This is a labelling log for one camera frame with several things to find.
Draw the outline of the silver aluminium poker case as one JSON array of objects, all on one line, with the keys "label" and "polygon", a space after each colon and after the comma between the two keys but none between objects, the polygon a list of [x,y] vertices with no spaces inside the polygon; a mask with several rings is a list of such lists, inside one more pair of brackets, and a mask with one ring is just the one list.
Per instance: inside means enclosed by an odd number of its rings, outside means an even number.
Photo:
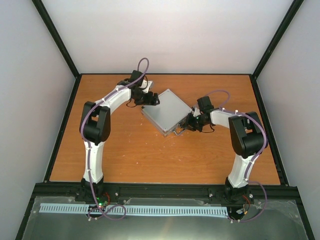
[{"label": "silver aluminium poker case", "polygon": [[181,125],[192,109],[170,89],[162,92],[158,98],[159,104],[156,106],[143,105],[142,114],[164,137],[171,133],[182,135],[185,130]]}]

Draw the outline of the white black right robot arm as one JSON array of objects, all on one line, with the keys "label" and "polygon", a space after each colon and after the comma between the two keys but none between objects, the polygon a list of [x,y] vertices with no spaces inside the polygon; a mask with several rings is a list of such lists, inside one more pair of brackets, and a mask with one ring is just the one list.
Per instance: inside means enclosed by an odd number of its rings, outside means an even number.
[{"label": "white black right robot arm", "polygon": [[232,170],[225,180],[223,196],[232,203],[248,192],[252,168],[268,145],[268,138],[256,112],[243,113],[215,108],[209,96],[197,100],[180,125],[183,130],[202,132],[204,126],[222,126],[229,129],[235,152]]}]

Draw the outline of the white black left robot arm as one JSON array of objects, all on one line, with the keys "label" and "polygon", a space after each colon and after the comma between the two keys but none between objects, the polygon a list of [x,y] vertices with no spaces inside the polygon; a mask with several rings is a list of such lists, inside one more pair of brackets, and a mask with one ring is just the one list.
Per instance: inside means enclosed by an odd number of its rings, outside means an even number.
[{"label": "white black left robot arm", "polygon": [[104,145],[111,133],[112,113],[125,102],[133,101],[136,106],[159,105],[159,95],[151,91],[152,87],[153,81],[148,80],[145,73],[134,70],[106,96],[84,104],[79,126],[85,146],[85,171],[81,185],[92,201],[99,201],[104,195],[102,161]]}]

